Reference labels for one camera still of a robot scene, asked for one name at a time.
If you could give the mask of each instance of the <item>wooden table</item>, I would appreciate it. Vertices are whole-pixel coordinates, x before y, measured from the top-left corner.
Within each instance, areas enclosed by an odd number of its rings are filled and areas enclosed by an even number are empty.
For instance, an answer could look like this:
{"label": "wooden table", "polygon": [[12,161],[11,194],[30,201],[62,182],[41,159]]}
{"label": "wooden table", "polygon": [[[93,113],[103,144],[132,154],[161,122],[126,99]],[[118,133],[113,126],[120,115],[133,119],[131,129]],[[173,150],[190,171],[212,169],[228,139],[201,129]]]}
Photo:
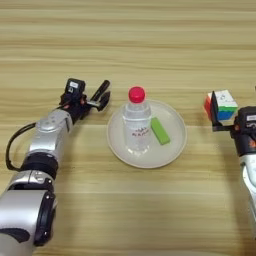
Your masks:
{"label": "wooden table", "polygon": [[[55,235],[35,255],[256,254],[234,143],[212,133],[202,108],[212,89],[255,105],[255,11],[253,0],[1,1],[1,192],[13,174],[8,139],[57,106],[67,78],[86,80],[88,95],[112,83],[108,110],[70,138]],[[108,148],[107,122],[132,85],[184,118],[187,146],[168,166],[136,169]],[[31,137],[13,147],[16,165]]]}

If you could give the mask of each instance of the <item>red cube face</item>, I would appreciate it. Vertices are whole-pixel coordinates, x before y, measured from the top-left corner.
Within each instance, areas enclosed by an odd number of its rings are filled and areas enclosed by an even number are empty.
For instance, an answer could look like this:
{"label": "red cube face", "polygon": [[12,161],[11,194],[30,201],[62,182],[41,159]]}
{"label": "red cube face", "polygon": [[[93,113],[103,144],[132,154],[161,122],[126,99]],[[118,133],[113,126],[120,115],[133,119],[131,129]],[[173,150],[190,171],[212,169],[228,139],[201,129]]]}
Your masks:
{"label": "red cube face", "polygon": [[211,99],[209,96],[207,96],[205,99],[204,109],[208,115],[208,118],[211,120]]}

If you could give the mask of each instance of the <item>green sponge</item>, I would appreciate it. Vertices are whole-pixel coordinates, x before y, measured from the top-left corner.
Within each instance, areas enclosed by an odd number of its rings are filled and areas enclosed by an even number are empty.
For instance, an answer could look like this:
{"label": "green sponge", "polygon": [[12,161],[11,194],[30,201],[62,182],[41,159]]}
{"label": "green sponge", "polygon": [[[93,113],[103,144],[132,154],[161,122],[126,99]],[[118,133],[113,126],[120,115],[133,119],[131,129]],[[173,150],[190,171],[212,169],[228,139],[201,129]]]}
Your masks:
{"label": "green sponge", "polygon": [[171,141],[157,117],[151,119],[151,128],[161,145],[167,144]]}

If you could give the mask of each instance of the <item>red bottle cap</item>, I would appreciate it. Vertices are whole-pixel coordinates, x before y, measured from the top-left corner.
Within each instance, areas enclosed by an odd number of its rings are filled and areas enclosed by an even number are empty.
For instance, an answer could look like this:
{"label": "red bottle cap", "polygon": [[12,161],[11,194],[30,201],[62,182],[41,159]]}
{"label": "red bottle cap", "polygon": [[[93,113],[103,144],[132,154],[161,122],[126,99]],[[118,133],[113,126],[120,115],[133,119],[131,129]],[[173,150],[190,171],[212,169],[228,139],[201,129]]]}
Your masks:
{"label": "red bottle cap", "polygon": [[129,91],[129,99],[132,103],[141,103],[145,99],[145,91],[142,87],[135,86]]}

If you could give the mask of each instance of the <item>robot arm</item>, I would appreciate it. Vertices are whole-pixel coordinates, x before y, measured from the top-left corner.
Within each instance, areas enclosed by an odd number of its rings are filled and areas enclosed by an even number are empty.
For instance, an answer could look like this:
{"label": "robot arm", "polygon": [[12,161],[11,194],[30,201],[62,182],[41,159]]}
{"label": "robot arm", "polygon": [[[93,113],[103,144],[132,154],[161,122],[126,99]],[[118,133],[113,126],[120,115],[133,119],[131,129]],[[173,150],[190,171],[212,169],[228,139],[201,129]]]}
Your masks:
{"label": "robot arm", "polygon": [[223,126],[218,120],[216,95],[212,93],[211,119],[213,131],[229,131],[234,139],[243,180],[249,194],[249,213],[254,239],[256,239],[256,107],[238,111],[234,125]]}
{"label": "robot arm", "polygon": [[109,84],[104,81],[92,100],[87,101],[83,95],[85,83],[69,79],[61,106],[36,123],[21,168],[13,167],[7,157],[7,167],[19,172],[0,197],[0,256],[30,256],[52,237],[57,206],[54,181],[65,142],[73,125],[88,115],[91,107],[99,111],[105,108],[110,97],[105,92]]}

